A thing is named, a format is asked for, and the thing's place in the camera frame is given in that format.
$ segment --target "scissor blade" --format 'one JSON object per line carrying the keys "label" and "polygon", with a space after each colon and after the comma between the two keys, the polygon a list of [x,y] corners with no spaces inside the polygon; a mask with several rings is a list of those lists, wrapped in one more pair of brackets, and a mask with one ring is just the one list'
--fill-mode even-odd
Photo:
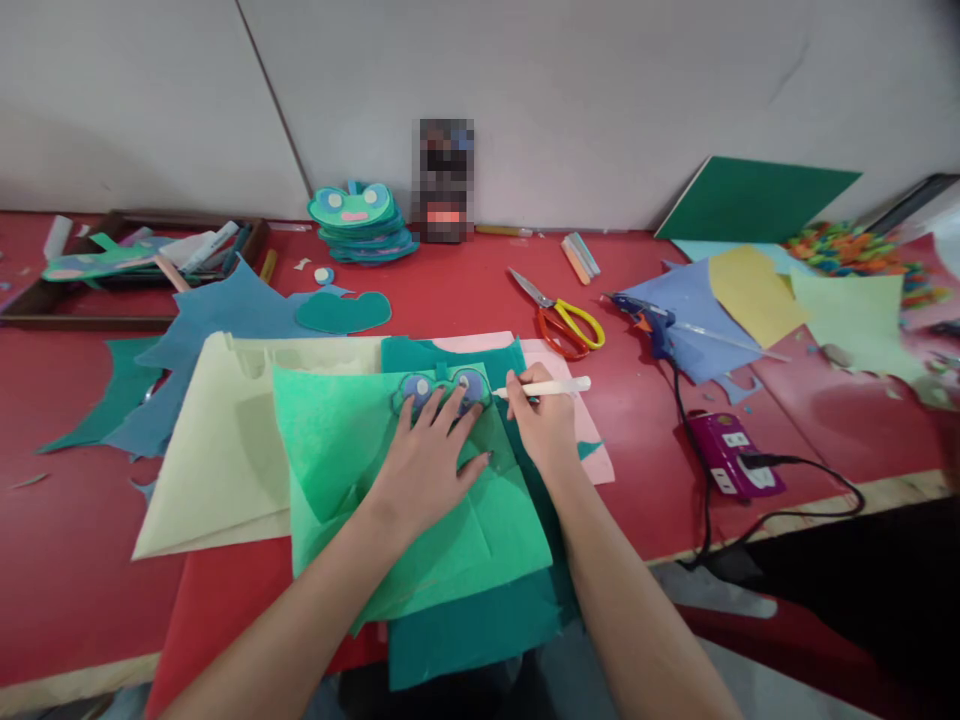
{"label": "scissor blade", "polygon": [[523,275],[518,273],[513,268],[507,268],[510,271],[510,274],[513,275],[513,278],[517,281],[524,292],[527,293],[530,297],[533,298],[534,302],[537,303],[540,307],[547,308],[553,307],[553,301],[551,301],[546,295],[537,290],[536,286],[527,280]]}

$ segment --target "orange scissors handle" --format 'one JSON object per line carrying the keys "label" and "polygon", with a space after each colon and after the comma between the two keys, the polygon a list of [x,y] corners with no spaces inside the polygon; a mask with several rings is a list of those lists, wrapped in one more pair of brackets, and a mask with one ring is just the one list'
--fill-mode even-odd
{"label": "orange scissors handle", "polygon": [[[553,313],[548,312],[548,310],[542,307],[537,308],[537,322],[540,325],[540,334],[543,336],[544,342],[546,342],[554,352],[567,360],[580,360],[587,356],[587,353],[590,351],[587,343],[585,343],[577,333],[571,330],[566,322],[558,317],[554,317]],[[548,325],[553,327],[557,335],[562,335],[568,340],[570,344],[576,348],[576,351],[571,352],[560,345],[560,343],[557,342],[557,338],[554,337],[554,334],[549,331]]]}

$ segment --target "white wall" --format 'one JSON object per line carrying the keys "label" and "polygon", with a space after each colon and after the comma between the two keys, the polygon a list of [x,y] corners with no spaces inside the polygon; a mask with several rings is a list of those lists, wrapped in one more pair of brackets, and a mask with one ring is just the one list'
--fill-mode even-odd
{"label": "white wall", "polygon": [[233,0],[0,0],[0,208],[306,199]]}
{"label": "white wall", "polygon": [[476,219],[650,227],[710,154],[865,172],[855,217],[960,169],[950,0],[241,0],[314,187],[411,187],[476,121]]}

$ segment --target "frog eye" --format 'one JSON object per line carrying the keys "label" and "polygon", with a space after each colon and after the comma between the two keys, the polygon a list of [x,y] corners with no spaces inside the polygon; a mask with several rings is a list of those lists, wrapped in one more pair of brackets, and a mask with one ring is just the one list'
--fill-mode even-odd
{"label": "frog eye", "polygon": [[336,188],[324,188],[317,193],[317,202],[328,213],[338,213],[343,207],[343,193]]}
{"label": "frog eye", "polygon": [[389,199],[390,191],[381,183],[375,183],[363,191],[364,202],[372,208],[383,207]]}

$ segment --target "stack of frog cutouts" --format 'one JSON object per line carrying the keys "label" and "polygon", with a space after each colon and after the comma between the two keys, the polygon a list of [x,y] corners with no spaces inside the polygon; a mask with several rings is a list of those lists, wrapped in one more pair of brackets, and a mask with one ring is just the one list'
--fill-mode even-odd
{"label": "stack of frog cutouts", "polygon": [[417,251],[419,239],[406,228],[390,188],[354,180],[348,187],[320,188],[307,205],[334,260],[376,266]]}

